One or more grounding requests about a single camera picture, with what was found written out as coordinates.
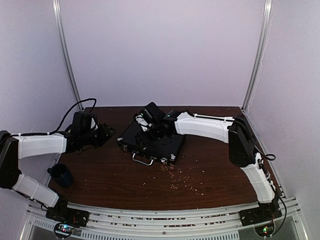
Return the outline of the black poker set case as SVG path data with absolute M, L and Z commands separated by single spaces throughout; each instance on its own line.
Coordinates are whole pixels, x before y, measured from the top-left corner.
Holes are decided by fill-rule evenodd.
M 135 114 L 133 121 L 117 138 L 118 146 L 132 153 L 132 160 L 146 166 L 154 162 L 174 167 L 185 142 L 185 136 L 173 134 L 162 138 L 151 132 L 152 124 L 144 120 L 143 114 Z

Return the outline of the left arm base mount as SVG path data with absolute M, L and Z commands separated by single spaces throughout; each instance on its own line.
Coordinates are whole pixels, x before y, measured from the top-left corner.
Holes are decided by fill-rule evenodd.
M 63 222 L 76 228 L 87 226 L 90 213 L 85 210 L 68 207 L 68 200 L 63 196 L 60 196 L 52 207 L 44 206 L 46 208 L 45 216 L 48 219 Z

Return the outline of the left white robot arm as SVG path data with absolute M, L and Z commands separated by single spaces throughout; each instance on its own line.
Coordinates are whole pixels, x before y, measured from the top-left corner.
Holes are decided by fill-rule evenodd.
M 87 129 L 56 133 L 0 132 L 0 187 L 26 195 L 52 208 L 52 213 L 61 222 L 72 218 L 72 211 L 59 202 L 60 196 L 19 169 L 19 161 L 46 155 L 61 155 L 80 151 L 83 147 L 102 147 L 116 130 L 105 123 L 90 125 Z

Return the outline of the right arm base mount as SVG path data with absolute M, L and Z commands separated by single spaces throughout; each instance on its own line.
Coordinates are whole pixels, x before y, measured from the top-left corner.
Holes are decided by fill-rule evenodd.
M 258 203 L 258 207 L 241 210 L 239 218 L 242 226 L 256 225 L 264 222 L 271 222 L 280 218 L 283 214 L 279 206 L 279 198 L 273 199 L 270 203 Z

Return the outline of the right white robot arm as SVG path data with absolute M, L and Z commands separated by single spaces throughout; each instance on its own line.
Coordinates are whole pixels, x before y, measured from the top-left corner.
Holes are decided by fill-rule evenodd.
M 147 123 L 149 134 L 160 139 L 173 134 L 214 139 L 228 145 L 229 161 L 239 167 L 249 179 L 258 200 L 256 216 L 268 220 L 277 210 L 279 197 L 264 160 L 274 161 L 272 153 L 263 153 L 255 137 L 240 117 L 216 117 L 172 110 L 164 113 L 158 108 L 144 110 L 141 116 Z

